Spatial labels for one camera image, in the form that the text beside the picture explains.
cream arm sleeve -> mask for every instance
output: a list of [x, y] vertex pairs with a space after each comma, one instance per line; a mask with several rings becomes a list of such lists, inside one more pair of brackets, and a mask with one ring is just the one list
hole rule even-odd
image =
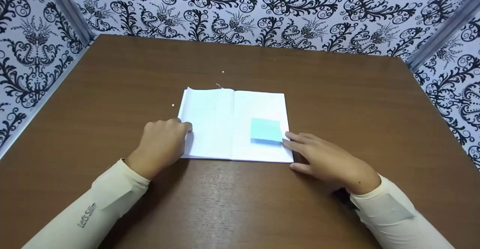
[[391, 181], [365, 195], [350, 194], [362, 223], [384, 249], [452, 249], [453, 246], [413, 206]]
[[143, 196], [149, 183], [119, 160], [23, 248], [97, 248], [115, 222]]

brown table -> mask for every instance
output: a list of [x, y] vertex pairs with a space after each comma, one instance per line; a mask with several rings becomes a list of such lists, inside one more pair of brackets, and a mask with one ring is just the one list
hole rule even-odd
[[[285, 93], [292, 131], [370, 163], [457, 249], [478, 245], [480, 174], [400, 59], [102, 35], [0, 160], [0, 248], [22, 246], [89, 189], [147, 121], [175, 117], [184, 88], [217, 84]], [[320, 182], [222, 160], [161, 173], [103, 243], [114, 245], [377, 247]]]

notebook page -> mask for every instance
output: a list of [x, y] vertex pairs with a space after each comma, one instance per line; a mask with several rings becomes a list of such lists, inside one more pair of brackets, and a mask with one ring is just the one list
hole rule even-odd
[[285, 138], [288, 131], [287, 108], [283, 93], [238, 90], [235, 92], [233, 113], [232, 160], [262, 162], [293, 162], [292, 151], [278, 145], [252, 143], [252, 118], [280, 121]]
[[182, 158], [230, 159], [234, 91], [228, 88], [183, 92], [178, 117], [191, 122]]

damask wallpaper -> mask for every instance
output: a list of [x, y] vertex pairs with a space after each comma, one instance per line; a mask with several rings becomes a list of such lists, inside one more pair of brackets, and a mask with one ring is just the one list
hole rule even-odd
[[465, 0], [74, 0], [94, 32], [407, 60]]
[[480, 170], [480, 12], [415, 73]]
[[53, 0], [0, 0], [0, 147], [82, 48]]

hand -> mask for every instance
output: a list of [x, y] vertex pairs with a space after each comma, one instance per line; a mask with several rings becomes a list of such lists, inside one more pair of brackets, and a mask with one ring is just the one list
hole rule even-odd
[[185, 136], [190, 131], [192, 124], [178, 118], [147, 123], [138, 148], [125, 159], [125, 164], [142, 177], [153, 179], [183, 155]]
[[283, 140], [283, 145], [299, 152], [310, 163], [295, 162], [290, 165], [292, 170], [326, 182], [340, 182], [357, 195], [371, 192], [380, 185], [380, 177], [370, 165], [341, 147], [312, 134], [287, 132], [285, 135], [293, 141]]

